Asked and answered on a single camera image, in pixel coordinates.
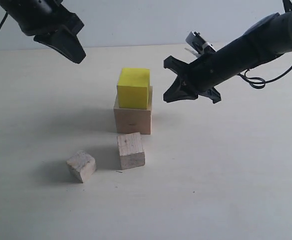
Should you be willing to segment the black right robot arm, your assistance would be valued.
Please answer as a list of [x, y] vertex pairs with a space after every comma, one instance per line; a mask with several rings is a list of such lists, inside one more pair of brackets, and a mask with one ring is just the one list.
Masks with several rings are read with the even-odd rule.
[[271, 14], [251, 26], [242, 36], [223, 48], [215, 50], [198, 32], [192, 31], [186, 43], [198, 54], [196, 60], [186, 63], [169, 56], [164, 68], [177, 77], [163, 94], [167, 103], [196, 100], [199, 96], [221, 101], [215, 86], [234, 76], [241, 77], [255, 89], [284, 77], [291, 69], [272, 80], [248, 77], [247, 72], [292, 52], [292, 2], [283, 1], [285, 13]]

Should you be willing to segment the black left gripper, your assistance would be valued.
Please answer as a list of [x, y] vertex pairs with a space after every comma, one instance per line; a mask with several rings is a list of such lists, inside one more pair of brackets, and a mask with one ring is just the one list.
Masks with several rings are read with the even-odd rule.
[[60, 0], [0, 0], [0, 6], [27, 36], [80, 64], [86, 53], [76, 34], [84, 27]]

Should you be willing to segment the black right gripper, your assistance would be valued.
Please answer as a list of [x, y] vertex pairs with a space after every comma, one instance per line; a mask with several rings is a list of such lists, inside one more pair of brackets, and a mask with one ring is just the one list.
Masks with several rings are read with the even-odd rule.
[[177, 77], [164, 92], [163, 101], [172, 103], [204, 96], [217, 103], [221, 100], [221, 95], [214, 87], [257, 62], [257, 51], [243, 36], [191, 63], [169, 56], [164, 60], [164, 68], [174, 72]]

